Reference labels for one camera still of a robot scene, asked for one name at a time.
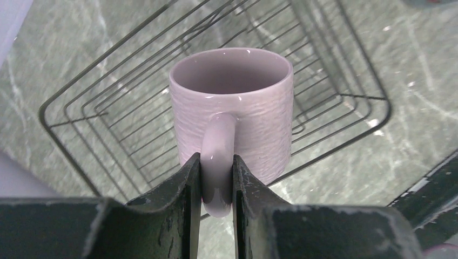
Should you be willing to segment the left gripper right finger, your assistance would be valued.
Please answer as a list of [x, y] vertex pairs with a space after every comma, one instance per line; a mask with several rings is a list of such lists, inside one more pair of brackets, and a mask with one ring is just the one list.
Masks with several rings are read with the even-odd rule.
[[294, 205], [233, 162], [236, 258], [423, 258], [395, 208]]

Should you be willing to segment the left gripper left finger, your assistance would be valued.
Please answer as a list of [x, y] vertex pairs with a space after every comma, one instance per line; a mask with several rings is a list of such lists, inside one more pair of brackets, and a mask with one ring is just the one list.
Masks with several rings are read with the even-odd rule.
[[199, 159], [122, 204], [60, 196], [1, 154], [1, 258], [196, 258]]

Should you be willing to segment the grey lilac mug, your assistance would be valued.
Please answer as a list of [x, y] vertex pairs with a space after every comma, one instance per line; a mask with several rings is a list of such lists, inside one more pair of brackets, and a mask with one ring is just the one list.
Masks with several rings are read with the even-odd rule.
[[293, 65], [280, 54], [228, 47], [192, 54], [170, 69], [179, 161], [199, 153], [207, 213], [231, 211], [233, 157], [269, 184], [291, 155]]

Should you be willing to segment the pink polka dot plate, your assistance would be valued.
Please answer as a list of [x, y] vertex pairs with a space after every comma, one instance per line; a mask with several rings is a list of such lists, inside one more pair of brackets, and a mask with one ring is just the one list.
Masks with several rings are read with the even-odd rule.
[[457, 245], [443, 243], [433, 246], [424, 252], [426, 259], [457, 259]]

